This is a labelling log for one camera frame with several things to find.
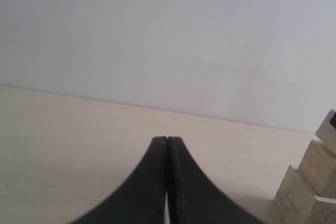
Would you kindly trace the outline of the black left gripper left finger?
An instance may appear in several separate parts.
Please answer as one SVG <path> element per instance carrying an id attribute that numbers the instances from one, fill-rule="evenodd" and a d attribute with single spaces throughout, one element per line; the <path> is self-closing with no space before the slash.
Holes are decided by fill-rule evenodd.
<path id="1" fill-rule="evenodd" d="M 167 138 L 154 137 L 127 179 L 72 223 L 164 223 Z"/>

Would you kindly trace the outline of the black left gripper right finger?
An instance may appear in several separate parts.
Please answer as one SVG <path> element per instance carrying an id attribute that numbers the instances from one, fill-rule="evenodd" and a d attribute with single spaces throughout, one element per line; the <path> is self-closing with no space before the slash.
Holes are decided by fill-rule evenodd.
<path id="1" fill-rule="evenodd" d="M 167 139 L 166 190 L 170 223 L 262 223 L 212 183 L 180 137 Z"/>

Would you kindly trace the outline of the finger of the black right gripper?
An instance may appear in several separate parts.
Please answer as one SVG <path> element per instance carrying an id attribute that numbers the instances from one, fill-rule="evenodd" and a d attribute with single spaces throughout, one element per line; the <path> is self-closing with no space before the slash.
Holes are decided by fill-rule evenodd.
<path id="1" fill-rule="evenodd" d="M 336 129 L 336 113 L 334 113 L 334 115 L 331 117 L 330 124 L 334 129 Z"/>

